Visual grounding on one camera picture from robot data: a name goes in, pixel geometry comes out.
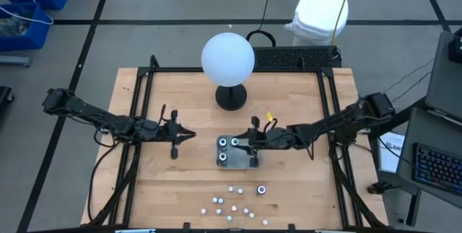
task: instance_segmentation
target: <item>wooden tabletop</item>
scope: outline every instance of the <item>wooden tabletop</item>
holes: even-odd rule
[[[334,69],[341,107],[357,99],[351,69]],[[109,111],[128,115],[136,80],[136,69],[119,69]],[[325,79],[333,112],[328,82]],[[178,110],[178,121],[197,132],[197,137],[183,142],[179,158],[170,159],[169,143],[144,143],[137,175],[130,227],[181,228],[190,222],[192,228],[340,229],[334,175],[328,158],[328,142],[321,136],[315,142],[315,159],[306,151],[263,151],[264,162],[258,170],[221,170],[215,163],[215,144],[220,135],[237,135],[251,127],[250,117],[266,122],[266,113],[278,118],[278,126],[312,123],[323,118],[316,74],[253,73],[244,83],[248,92],[245,106],[228,112],[219,108],[214,93],[217,86],[203,73],[155,73],[149,102],[148,119],[158,120],[163,104],[166,114]],[[103,141],[110,143],[107,136]],[[369,147],[366,136],[359,144]],[[101,147],[98,158],[108,149]],[[122,147],[115,149],[100,164],[95,175],[92,213],[99,211],[113,192]],[[357,192],[370,210],[387,224],[380,195],[370,195],[366,187],[377,182],[370,152],[350,147]],[[256,195],[258,185],[266,194]],[[228,187],[242,188],[244,194],[229,193]],[[224,198],[224,204],[212,203],[213,197]],[[125,205],[121,198],[119,211]],[[354,224],[351,201],[346,193],[350,224]],[[218,216],[216,210],[223,210]],[[253,219],[242,210],[248,208]],[[118,213],[121,221],[122,212]],[[262,220],[269,224],[264,226]],[[88,221],[84,212],[82,222]]]

